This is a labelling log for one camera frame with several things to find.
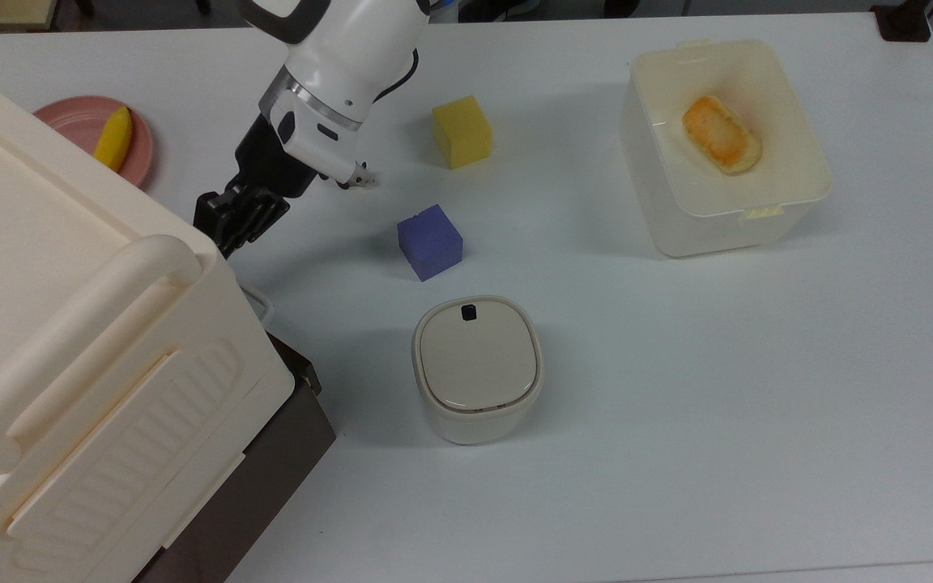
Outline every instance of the plastic container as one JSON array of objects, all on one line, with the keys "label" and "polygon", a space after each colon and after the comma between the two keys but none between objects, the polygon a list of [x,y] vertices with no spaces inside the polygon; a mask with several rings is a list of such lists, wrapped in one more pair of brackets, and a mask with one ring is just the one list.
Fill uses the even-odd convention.
[{"label": "plastic container", "polygon": [[[686,136],[682,115],[707,95],[761,138],[751,170],[726,176]],[[833,183],[780,60],[759,40],[640,55],[621,141],[650,235],[673,257],[773,243]]]},{"label": "plastic container", "polygon": [[434,431],[459,444],[513,431],[545,377],[532,321],[499,296],[463,298],[428,311],[412,335],[412,366]]}]

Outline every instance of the brown base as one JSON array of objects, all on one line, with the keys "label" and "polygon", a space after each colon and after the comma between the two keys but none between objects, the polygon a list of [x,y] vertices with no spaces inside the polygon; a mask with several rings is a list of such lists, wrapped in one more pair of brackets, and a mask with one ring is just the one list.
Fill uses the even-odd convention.
[{"label": "brown base", "polygon": [[223,583],[336,439],[315,399],[311,363],[280,344],[277,351],[297,379],[293,395],[244,450],[236,471],[134,583]]}]

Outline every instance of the white appliance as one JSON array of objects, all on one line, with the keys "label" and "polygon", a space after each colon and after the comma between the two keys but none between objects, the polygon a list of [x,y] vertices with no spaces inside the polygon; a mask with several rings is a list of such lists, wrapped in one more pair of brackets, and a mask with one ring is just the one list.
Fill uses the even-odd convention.
[{"label": "white appliance", "polygon": [[288,399],[215,245],[0,95],[0,582],[127,582]]}]

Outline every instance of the yellow cube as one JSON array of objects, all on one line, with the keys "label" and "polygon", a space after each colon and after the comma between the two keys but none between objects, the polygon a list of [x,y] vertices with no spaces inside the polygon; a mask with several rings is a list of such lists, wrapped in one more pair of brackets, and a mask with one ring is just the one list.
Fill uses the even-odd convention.
[{"label": "yellow cube", "polygon": [[492,126],[474,96],[437,106],[434,141],[450,168],[466,166],[492,154]]}]

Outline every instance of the toasted bread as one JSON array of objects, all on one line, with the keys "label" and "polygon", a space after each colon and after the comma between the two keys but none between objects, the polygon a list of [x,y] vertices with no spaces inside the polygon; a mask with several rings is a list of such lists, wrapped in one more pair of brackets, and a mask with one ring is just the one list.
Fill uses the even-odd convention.
[{"label": "toasted bread", "polygon": [[762,156],[758,139],[718,97],[703,96],[682,116],[689,139],[726,174],[751,169]]}]

